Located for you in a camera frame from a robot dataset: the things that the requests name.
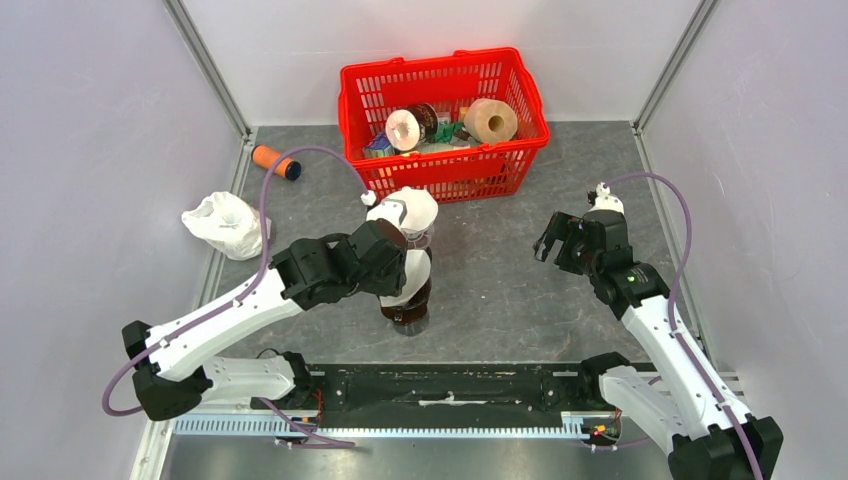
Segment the white paper coffee filter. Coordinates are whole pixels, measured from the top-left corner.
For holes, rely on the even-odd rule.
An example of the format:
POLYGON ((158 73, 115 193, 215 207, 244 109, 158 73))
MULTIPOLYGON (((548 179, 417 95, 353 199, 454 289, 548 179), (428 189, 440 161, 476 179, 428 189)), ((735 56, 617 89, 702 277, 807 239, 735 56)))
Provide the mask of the white paper coffee filter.
POLYGON ((426 250, 409 250, 406 255, 404 274, 406 282, 396 296, 381 296, 382 308, 395 308, 406 305, 426 284, 430 278, 431 258, 426 250))
POLYGON ((400 223, 405 233, 423 233, 433 225, 438 215, 438 203, 428 190, 403 187, 394 196, 406 207, 406 215, 400 223))

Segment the clear glass coffee dripper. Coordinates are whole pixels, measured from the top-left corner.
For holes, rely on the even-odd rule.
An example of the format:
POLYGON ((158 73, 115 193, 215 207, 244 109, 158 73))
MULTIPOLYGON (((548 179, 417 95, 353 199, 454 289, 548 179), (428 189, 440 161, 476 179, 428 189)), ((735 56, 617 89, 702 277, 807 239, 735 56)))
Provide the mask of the clear glass coffee dripper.
POLYGON ((425 250, 427 249, 434 236, 435 224, 431 223, 426 228, 421 230, 404 229, 403 234, 407 241, 408 250, 425 250))

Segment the brown plastic coffee dripper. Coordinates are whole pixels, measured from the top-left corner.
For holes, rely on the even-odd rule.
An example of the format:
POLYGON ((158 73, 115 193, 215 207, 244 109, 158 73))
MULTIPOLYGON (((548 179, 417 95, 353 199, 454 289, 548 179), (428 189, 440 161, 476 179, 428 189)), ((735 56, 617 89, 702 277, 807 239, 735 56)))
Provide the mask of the brown plastic coffee dripper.
POLYGON ((406 303, 399 306, 381 306, 381 314, 398 326, 417 322, 427 314, 431 289, 432 280, 428 279, 406 303))

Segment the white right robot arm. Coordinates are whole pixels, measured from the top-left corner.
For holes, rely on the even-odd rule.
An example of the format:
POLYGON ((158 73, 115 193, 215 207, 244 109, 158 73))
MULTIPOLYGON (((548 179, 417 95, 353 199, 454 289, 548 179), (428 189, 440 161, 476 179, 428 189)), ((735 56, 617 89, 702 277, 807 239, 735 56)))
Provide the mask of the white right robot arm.
POLYGON ((634 259, 622 213, 556 212, 534 254, 589 279, 595 296, 648 353, 668 391, 660 393, 610 352, 581 363, 577 395, 585 406, 610 404, 630 417, 666 455, 675 479, 772 477, 781 429, 771 417, 756 417, 699 350, 661 275, 634 259))

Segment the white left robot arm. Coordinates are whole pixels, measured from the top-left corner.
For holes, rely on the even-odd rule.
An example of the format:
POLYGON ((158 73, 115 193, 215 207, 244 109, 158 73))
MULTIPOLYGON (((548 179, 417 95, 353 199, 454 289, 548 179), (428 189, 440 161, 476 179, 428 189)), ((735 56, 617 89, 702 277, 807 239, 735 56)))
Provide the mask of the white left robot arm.
POLYGON ((389 296, 406 283, 407 241, 385 219, 351 234, 303 238, 274 255, 243 291, 232 290, 166 324, 141 321, 122 330, 141 410, 154 421, 186 414, 204 402, 249 397, 307 405, 314 393, 303 356, 233 359, 220 353, 250 334, 318 305, 356 293, 389 296))

